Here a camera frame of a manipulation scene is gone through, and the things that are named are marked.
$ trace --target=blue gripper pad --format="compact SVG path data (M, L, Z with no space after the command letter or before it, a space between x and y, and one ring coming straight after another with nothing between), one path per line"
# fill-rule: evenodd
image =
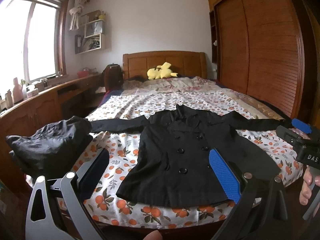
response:
M216 149L210 151L209 163L228 199L237 204L241 197L240 183Z
M292 119L292 125L295 127L295 128L298 128L300 131L308 134L308 133L311 133L311 127L310 125L298 120L298 119Z

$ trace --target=red container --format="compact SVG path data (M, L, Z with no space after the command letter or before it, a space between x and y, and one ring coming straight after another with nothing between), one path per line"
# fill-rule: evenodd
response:
M79 78L82 78L82 77L88 76L88 75L89 75L89 71L88 71L88 70L79 71L77 74L78 74L78 77L79 77Z

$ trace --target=white wall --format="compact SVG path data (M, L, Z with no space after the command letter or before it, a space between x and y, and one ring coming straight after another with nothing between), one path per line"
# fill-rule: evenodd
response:
M208 0L91 0L83 13L97 9L107 14L107 49L74 55L75 33L66 34L68 73L79 69L79 59L82 67L102 71L111 63L122 66L125 53L186 50L206 53L212 77Z
M69 10L73 8L74 4L75 0L69 0L64 38L66 70L69 75L68 79L76 78L77 72L84 67L81 62L81 57L75 54L75 35L77 34L77 31L69 30L71 23Z

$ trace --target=window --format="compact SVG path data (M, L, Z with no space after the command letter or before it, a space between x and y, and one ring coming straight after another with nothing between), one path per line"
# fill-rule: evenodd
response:
M68 0L14 0L0 22L0 94L15 77L31 84L58 71L65 74L63 30Z

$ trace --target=coat sleeve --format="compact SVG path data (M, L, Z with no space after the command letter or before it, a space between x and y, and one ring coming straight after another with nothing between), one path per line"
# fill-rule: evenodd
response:
M221 117L222 121L228 123L235 129L244 129L249 131L269 131L275 130L279 125L291 127L290 121L276 119L246 119L236 111L232 111Z
M93 133L99 133L102 131L110 132L128 132L131 130L143 130L143 128L150 124L149 120L144 116L139 116L134 119L104 119L91 121Z

